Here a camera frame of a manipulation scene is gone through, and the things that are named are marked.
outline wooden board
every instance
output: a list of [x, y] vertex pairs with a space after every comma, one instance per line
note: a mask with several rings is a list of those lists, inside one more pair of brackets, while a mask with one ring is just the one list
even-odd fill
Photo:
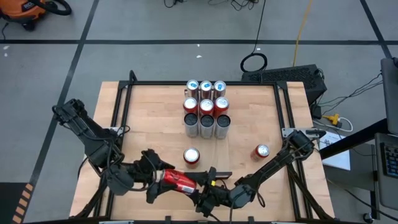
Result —
[[[111, 122], [117, 85], [116, 82], [104, 82], [101, 87], [94, 120], [103, 127], [108, 127]], [[311, 127], [312, 120], [302, 83], [289, 83], [288, 86], [296, 127]], [[185, 86], [133, 87], [127, 117], [131, 131], [126, 134], [123, 144], [125, 162], [139, 159], [141, 150], [152, 148], [162, 160], [175, 165], [178, 170], [187, 170], [182, 153], [193, 146], [201, 152], [201, 165], [197, 170], [208, 170], [214, 166], [219, 171], [232, 171], [233, 175], [226, 181], [228, 187], [232, 188], [238, 178], [255, 172], [280, 150], [282, 141], [272, 87], [227, 87], [231, 127], [224, 140], [186, 137], [182, 109], [184, 88]], [[282, 92], [281, 102], [285, 109]], [[284, 118], [288, 126], [285, 110]], [[249, 153], [258, 144], [267, 144], [271, 153], [264, 161], [255, 163], [250, 160]], [[319, 154], [314, 152], [304, 161], [304, 169], [309, 191], [325, 211], [333, 216]], [[81, 170], [71, 215], [78, 213], [89, 201], [98, 187], [98, 181], [99, 178], [91, 167], [85, 165]], [[246, 221], [248, 216], [254, 216], [259, 221], [294, 220], [286, 169], [264, 182], [259, 191], [267, 207], [262, 208], [255, 200], [244, 208], [234, 210], [233, 220]], [[108, 194], [104, 196], [103, 208], [107, 196]], [[305, 216], [304, 207], [301, 208], [302, 215]], [[215, 208], [213, 214], [220, 220], [228, 220], [229, 208]], [[146, 203], [146, 195], [142, 192], [129, 192], [114, 199], [112, 219], [115, 220], [164, 220], [167, 215], [171, 215], [172, 220], [206, 220], [202, 214], [195, 213], [192, 201], [178, 192], [160, 195], [154, 204]]]

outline white paper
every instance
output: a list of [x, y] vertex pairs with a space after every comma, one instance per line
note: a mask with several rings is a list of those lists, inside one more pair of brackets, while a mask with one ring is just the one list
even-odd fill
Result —
[[[339, 136], [338, 134], [327, 131], [326, 134], [320, 139], [320, 150], [343, 138], [345, 138], [345, 136]], [[349, 163], [349, 151], [344, 151], [337, 155], [324, 159], [322, 160], [322, 163], [327, 166], [332, 166], [344, 170], [351, 170], [351, 166]]]

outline can lid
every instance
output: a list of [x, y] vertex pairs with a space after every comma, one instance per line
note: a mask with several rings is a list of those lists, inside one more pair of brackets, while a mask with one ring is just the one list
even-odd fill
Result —
[[185, 115], [184, 117], [184, 122], [187, 125], [194, 125], [198, 122], [198, 116], [194, 113], [189, 113], [187, 115]]
[[268, 146], [266, 146], [266, 145], [262, 145], [262, 144], [258, 145], [257, 151], [260, 156], [268, 156], [269, 155], [269, 149], [268, 149]]
[[213, 109], [213, 106], [213, 102], [209, 99], [205, 99], [200, 102], [200, 109], [204, 111], [211, 111]]
[[196, 80], [189, 80], [187, 82], [187, 88], [189, 90], [196, 90], [199, 87], [199, 83]]
[[217, 118], [217, 124], [222, 128], [228, 127], [231, 124], [231, 118], [223, 114]]
[[221, 109], [227, 108], [227, 107], [229, 106], [228, 99], [225, 98], [225, 97], [223, 97], [223, 96], [217, 98], [217, 100], [216, 100], [216, 106], [217, 106], [218, 108], [221, 108]]
[[226, 88], [226, 84], [223, 81], [217, 81], [214, 83], [214, 89], [217, 91], [224, 91]]
[[199, 159], [199, 151], [194, 147], [190, 147], [184, 151], [184, 159], [187, 162], [196, 162]]
[[187, 109], [193, 109], [193, 108], [195, 108], [197, 106], [197, 101], [194, 98], [192, 98], [192, 97], [188, 97], [184, 101], [184, 106]]
[[210, 115], [204, 115], [200, 118], [200, 123], [203, 127], [211, 127], [214, 124], [214, 118]]
[[204, 91], [209, 91], [211, 90], [211, 82], [209, 81], [203, 81], [200, 83], [200, 89]]

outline orange vacuum cleaner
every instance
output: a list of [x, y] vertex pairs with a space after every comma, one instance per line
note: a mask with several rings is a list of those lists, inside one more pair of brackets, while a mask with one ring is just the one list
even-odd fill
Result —
[[35, 21], [42, 18], [46, 12], [61, 16], [72, 13], [72, 9], [65, 0], [54, 0], [61, 4], [65, 10], [59, 10], [53, 1], [45, 0], [0, 0], [0, 18], [8, 22], [22, 24], [25, 30], [35, 29]]

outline white can top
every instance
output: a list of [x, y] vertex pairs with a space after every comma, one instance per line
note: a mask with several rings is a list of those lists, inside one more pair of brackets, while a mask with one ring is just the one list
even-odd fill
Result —
[[188, 162], [195, 162], [199, 159], [199, 151], [194, 147], [190, 147], [189, 149], [184, 151], [184, 158]]
[[200, 89], [203, 91], [210, 91], [211, 90], [211, 82], [209, 82], [209, 81], [201, 82]]
[[257, 148], [258, 153], [260, 156], [268, 156], [269, 155], [269, 149], [268, 146], [266, 145], [259, 145]]
[[226, 84], [223, 81], [217, 81], [214, 83], [214, 89], [216, 91], [224, 91], [225, 87], [226, 87]]
[[202, 102], [200, 102], [200, 108], [204, 111], [211, 111], [211, 109], [213, 109], [213, 102], [208, 99], [202, 100]]
[[194, 98], [188, 97], [187, 99], [185, 99], [184, 107], [186, 107], [187, 109], [194, 109], [196, 106], [197, 101]]
[[228, 99], [225, 97], [219, 97], [216, 100], [216, 105], [218, 108], [221, 108], [221, 109], [227, 108], [229, 106]]
[[196, 80], [189, 80], [187, 82], [187, 88], [189, 90], [196, 90], [199, 87], [199, 83]]

